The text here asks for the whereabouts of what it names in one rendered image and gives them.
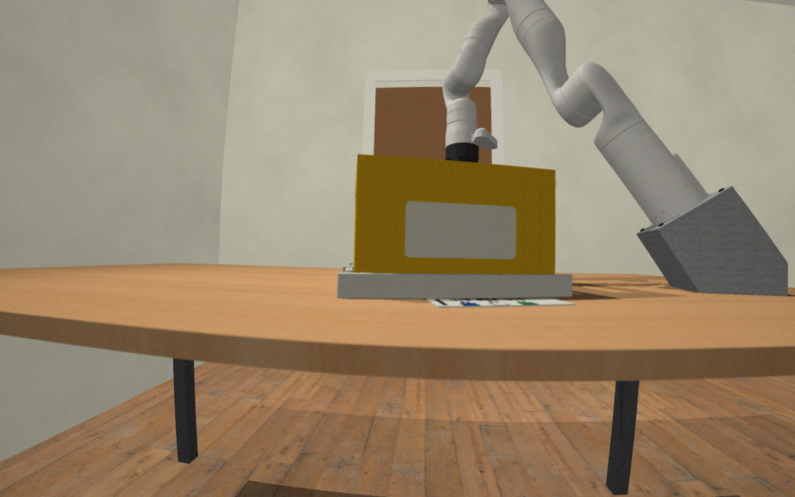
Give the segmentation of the white paper pick list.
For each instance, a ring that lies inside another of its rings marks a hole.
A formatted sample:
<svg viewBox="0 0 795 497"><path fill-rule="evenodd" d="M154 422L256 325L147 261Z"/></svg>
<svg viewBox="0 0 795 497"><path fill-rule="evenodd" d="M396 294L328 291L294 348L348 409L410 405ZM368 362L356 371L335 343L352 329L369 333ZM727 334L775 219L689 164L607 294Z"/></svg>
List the white paper pick list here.
<svg viewBox="0 0 795 497"><path fill-rule="evenodd" d="M540 307L576 305L553 298L428 299L437 308L458 307Z"/></svg>

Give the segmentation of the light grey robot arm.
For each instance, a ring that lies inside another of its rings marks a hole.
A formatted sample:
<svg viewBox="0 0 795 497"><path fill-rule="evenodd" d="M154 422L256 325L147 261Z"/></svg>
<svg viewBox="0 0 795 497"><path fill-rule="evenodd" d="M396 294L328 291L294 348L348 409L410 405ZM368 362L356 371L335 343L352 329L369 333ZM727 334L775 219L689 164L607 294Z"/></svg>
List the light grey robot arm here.
<svg viewBox="0 0 795 497"><path fill-rule="evenodd" d="M587 61L568 77L564 26L544 0L488 0L484 18L470 26L458 58L444 77L446 146L466 142L486 150L498 148L498 140L484 127L478 128L477 106L469 99L469 92L482 78L490 48L509 17L518 41L566 123L586 126L603 110L594 146L654 226L709 196L679 155L671 154L645 122L605 67Z"/></svg>

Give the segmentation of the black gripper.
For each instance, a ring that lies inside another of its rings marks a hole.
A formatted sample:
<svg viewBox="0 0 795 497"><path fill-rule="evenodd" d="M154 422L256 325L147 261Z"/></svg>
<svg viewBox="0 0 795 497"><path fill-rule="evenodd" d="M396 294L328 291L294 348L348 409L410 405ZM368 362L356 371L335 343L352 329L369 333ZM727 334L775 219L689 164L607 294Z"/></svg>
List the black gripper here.
<svg viewBox="0 0 795 497"><path fill-rule="evenodd" d="M461 162L477 162L479 160L479 147L476 144L450 144L446 146L445 160Z"/></svg>

